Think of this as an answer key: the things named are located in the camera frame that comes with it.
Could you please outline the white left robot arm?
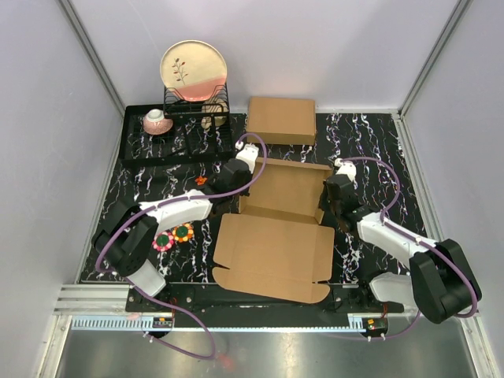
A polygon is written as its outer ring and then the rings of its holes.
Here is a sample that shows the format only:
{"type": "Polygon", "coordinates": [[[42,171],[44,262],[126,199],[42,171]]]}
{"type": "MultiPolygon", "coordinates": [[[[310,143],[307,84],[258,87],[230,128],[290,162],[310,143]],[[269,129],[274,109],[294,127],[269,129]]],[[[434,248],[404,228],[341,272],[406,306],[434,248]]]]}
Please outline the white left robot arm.
{"type": "Polygon", "coordinates": [[[95,268],[115,272],[143,293],[143,303],[154,312],[170,301],[162,274],[149,261],[153,243],[177,226],[221,215],[236,196],[246,195],[254,182],[256,157],[239,153],[206,183],[183,195],[154,202],[121,200],[93,236],[98,251],[95,268]]]}

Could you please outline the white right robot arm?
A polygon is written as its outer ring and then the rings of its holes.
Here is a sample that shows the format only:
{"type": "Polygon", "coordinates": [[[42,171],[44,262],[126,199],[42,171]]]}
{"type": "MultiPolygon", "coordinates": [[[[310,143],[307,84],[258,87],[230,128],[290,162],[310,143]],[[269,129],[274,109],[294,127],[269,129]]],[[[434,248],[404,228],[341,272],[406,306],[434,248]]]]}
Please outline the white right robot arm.
{"type": "Polygon", "coordinates": [[[425,238],[359,202],[345,174],[324,181],[319,207],[338,222],[343,232],[372,244],[400,261],[409,275],[392,272],[366,280],[358,305],[375,312],[385,302],[414,306],[434,324],[450,317],[471,317],[482,292],[460,244],[452,239],[425,238]]]}

